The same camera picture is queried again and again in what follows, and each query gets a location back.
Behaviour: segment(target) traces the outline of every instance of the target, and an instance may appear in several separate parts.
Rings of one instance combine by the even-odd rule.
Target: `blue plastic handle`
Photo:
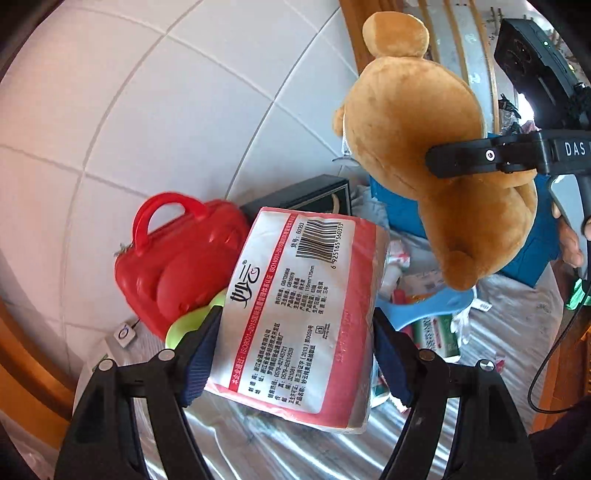
[[[474,300],[474,291],[457,291],[446,287],[418,303],[394,305],[380,297],[375,306],[382,309],[395,330],[402,330],[417,320],[437,315],[448,315],[467,309]]]

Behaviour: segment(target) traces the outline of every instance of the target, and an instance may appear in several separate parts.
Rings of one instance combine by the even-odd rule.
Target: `red handbag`
[[[169,203],[185,213],[148,233],[152,215]],[[136,214],[133,243],[115,261],[115,281],[138,317],[164,339],[179,317],[228,286],[249,230],[233,203],[160,193]]]

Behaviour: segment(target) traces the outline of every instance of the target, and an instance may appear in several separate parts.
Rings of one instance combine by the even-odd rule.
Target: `plush toy body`
[[[466,290],[507,265],[533,225],[535,171],[438,179],[425,165],[435,145],[482,138],[484,120],[468,85],[424,60],[428,31],[406,14],[380,12],[363,26],[376,57],[335,113],[355,159],[383,186],[418,202],[446,283]]]

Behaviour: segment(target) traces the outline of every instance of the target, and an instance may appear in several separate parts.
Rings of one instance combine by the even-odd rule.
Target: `green object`
[[[583,301],[583,297],[585,296],[585,292],[583,290],[583,280],[578,279],[577,282],[574,284],[573,293],[570,296],[566,307],[569,310],[574,310],[576,307],[579,306],[579,303]],[[585,300],[585,305],[591,305],[591,295],[587,297]]]
[[[209,305],[193,310],[174,322],[166,334],[166,340],[164,341],[166,348],[175,349],[187,332],[197,330],[212,307],[215,307],[216,305],[223,307],[226,300],[226,292],[227,289],[222,290],[211,302],[209,302]]]
[[[414,322],[414,343],[419,348],[429,348],[446,362],[455,363],[460,359],[457,335],[452,333],[452,316],[439,315]]]

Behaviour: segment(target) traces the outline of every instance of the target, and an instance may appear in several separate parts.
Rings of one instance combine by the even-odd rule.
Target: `plush toy head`
[[[444,279],[465,290],[509,263],[535,217],[535,171],[438,179],[425,165],[429,148],[482,138],[485,123],[469,86],[424,60],[429,34],[398,12],[367,19],[363,38],[376,57],[335,113],[354,158],[383,186],[419,202]]]

